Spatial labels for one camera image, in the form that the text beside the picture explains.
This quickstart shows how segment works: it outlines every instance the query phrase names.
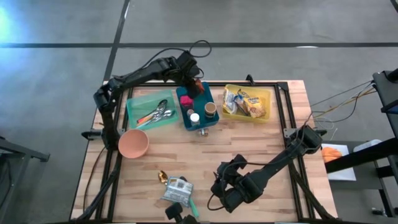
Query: white bottle cap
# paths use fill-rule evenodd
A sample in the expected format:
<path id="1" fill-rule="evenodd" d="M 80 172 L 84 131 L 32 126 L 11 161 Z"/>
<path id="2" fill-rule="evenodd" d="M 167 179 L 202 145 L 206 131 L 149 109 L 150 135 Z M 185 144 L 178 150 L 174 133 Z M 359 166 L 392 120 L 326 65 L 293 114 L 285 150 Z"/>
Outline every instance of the white bottle cap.
<path id="1" fill-rule="evenodd" d="M 191 114 L 191 117 L 189 117 L 191 119 L 192 122 L 198 122 L 199 121 L 199 114 L 197 113 L 193 113 Z"/>

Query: plastic tray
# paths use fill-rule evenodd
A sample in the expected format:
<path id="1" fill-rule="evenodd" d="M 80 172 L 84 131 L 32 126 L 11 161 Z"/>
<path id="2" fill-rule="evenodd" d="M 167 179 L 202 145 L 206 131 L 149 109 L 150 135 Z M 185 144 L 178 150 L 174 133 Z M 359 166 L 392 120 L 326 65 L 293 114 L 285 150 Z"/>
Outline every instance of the plastic tray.
<path id="1" fill-rule="evenodd" d="M 150 128 L 160 127 L 166 124 L 171 124 L 178 121 L 178 111 L 174 102 L 173 94 L 171 90 L 158 91 L 157 93 L 134 97 L 127 100 L 127 112 L 129 115 L 129 126 L 134 129 L 137 127 L 137 120 L 142 118 L 143 116 L 149 114 L 154 109 L 156 109 L 157 105 L 160 101 L 166 99 L 167 106 L 166 110 L 174 110 L 174 114 L 169 119 L 163 119 L 158 122 L 144 125 L 140 127 L 141 130 L 147 130 Z"/>
<path id="2" fill-rule="evenodd" d="M 208 102 L 214 103 L 214 101 L 213 101 L 213 97 L 211 95 L 211 91 L 209 89 L 209 84 L 207 84 L 207 82 L 203 82 L 202 85 L 205 89 L 204 94 L 201 94 L 201 95 L 197 96 L 195 99 L 193 99 L 193 110 L 195 111 L 195 113 L 198 113 L 199 117 L 200 117 L 199 125 L 192 126 L 191 121 L 189 120 L 188 115 L 187 115 L 187 110 L 184 109 L 182 107 L 182 105 L 180 104 L 181 114 L 182 114 L 182 118 L 184 120 L 184 126 L 188 131 L 194 131 L 197 129 L 202 129 L 205 127 L 213 126 L 213 125 L 217 124 L 218 120 L 220 119 L 220 116 L 218 115 L 217 112 L 214 115 L 213 119 L 208 119 L 205 117 L 205 105 Z M 176 89 L 176 92 L 177 92 L 178 102 L 180 101 L 181 96 L 187 94 L 187 90 L 184 87 L 178 87 Z"/>
<path id="3" fill-rule="evenodd" d="M 238 93 L 238 90 L 242 90 L 246 92 L 250 97 L 259 97 L 262 101 L 262 105 L 266 111 L 264 116 L 258 118 L 252 118 L 250 115 L 244 115 L 240 110 L 237 110 L 236 114 L 230 114 L 223 108 L 223 117 L 229 119 L 239 119 L 242 121 L 251 121 L 256 123 L 265 123 L 269 119 L 270 115 L 270 108 L 271 108 L 271 92 L 269 90 L 265 90 L 262 88 L 253 88 L 253 87 L 246 87 L 246 86 L 237 86 L 227 84 L 225 86 L 228 90 L 232 91 L 235 95 Z"/>

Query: gray concrete floor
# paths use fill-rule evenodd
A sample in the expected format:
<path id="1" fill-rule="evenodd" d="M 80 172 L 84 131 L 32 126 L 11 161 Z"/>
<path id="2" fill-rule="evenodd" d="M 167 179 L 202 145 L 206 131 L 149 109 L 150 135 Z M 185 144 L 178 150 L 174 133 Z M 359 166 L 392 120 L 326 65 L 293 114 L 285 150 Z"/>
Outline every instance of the gray concrete floor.
<path id="1" fill-rule="evenodd" d="M 123 0 L 0 2 L 0 43 L 112 43 Z M 396 42 L 398 13 L 389 0 L 131 1 L 121 42 Z M 112 74 L 142 65 L 158 49 L 119 49 Z M 0 49 L 0 136 L 42 152 L 32 161 L 6 223 L 68 220 L 110 49 Z M 199 59 L 206 80 L 305 80 L 311 103 L 397 68 L 398 48 L 213 49 Z M 335 106 L 353 93 L 317 105 Z M 333 139 L 392 137 L 377 95 L 360 99 Z M 343 118 L 352 105 L 329 115 Z M 394 181 L 387 180 L 392 192 Z M 392 223 L 369 214 L 378 193 L 333 191 L 345 220 Z M 398 199 L 392 198 L 398 206 Z"/>

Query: bowl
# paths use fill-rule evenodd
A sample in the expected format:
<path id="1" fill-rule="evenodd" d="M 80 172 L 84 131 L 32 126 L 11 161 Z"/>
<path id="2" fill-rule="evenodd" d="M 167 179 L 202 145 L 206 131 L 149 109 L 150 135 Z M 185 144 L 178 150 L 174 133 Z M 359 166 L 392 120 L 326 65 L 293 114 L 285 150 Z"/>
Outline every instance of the bowl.
<path id="1" fill-rule="evenodd" d="M 143 156 L 149 146 L 148 135 L 140 129 L 130 129 L 119 139 L 119 152 L 128 159 Z"/>

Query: teal container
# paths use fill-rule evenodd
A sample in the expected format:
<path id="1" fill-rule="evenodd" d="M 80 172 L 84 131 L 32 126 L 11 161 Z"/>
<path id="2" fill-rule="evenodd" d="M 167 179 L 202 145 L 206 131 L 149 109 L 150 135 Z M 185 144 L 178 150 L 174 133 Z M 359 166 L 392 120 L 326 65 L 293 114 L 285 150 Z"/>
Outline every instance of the teal container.
<path id="1" fill-rule="evenodd" d="M 134 97 L 127 100 L 126 107 L 129 115 L 129 126 L 131 129 L 137 128 L 137 120 L 148 115 L 160 101 L 167 100 L 166 110 L 174 111 L 173 115 L 168 119 L 162 119 L 158 122 L 144 125 L 140 127 L 141 130 L 157 128 L 166 124 L 171 124 L 178 121 L 178 111 L 175 106 L 173 94 L 171 90 L 158 91 L 157 93 Z"/>

